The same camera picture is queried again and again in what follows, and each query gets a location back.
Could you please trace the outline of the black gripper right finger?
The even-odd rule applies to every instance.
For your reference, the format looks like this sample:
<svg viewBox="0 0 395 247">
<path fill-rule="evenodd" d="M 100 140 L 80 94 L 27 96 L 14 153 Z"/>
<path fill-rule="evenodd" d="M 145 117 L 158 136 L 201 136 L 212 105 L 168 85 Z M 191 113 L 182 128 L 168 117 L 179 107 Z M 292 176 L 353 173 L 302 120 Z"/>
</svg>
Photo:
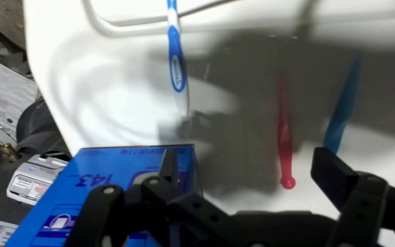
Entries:
<svg viewBox="0 0 395 247">
<path fill-rule="evenodd" d="M 377 247 L 381 230 L 395 234 L 395 187 L 350 169 L 324 147 L 312 151 L 309 176 L 340 216 L 329 247 Z"/>
</svg>

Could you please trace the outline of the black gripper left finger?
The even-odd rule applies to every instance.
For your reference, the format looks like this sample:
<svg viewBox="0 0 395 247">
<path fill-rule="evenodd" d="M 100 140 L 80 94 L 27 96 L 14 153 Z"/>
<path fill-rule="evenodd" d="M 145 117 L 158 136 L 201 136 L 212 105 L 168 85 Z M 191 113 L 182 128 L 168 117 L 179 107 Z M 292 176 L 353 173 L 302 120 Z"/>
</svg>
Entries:
<svg viewBox="0 0 395 247">
<path fill-rule="evenodd" d="M 180 194 L 178 150 L 167 149 L 157 176 L 126 191 L 116 184 L 93 190 L 64 247 L 121 247 L 137 232 L 160 247 L 234 247 L 226 220 L 197 194 Z"/>
</svg>

